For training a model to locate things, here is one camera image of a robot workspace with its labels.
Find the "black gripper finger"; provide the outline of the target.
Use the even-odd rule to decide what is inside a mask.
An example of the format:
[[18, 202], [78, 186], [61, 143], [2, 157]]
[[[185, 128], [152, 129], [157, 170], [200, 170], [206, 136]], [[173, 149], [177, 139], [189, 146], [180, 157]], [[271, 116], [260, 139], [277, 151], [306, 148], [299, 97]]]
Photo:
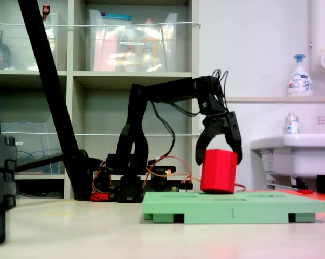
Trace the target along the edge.
[[240, 135], [239, 126], [237, 123], [236, 114], [234, 111], [226, 115], [224, 135], [227, 144], [231, 147], [232, 151], [237, 155], [236, 164], [239, 165], [243, 158], [242, 152], [242, 139]]
[[203, 164], [206, 149], [213, 138], [217, 135], [223, 134], [223, 126], [223, 121], [210, 121], [205, 125], [205, 128], [196, 143], [195, 159], [198, 165]]

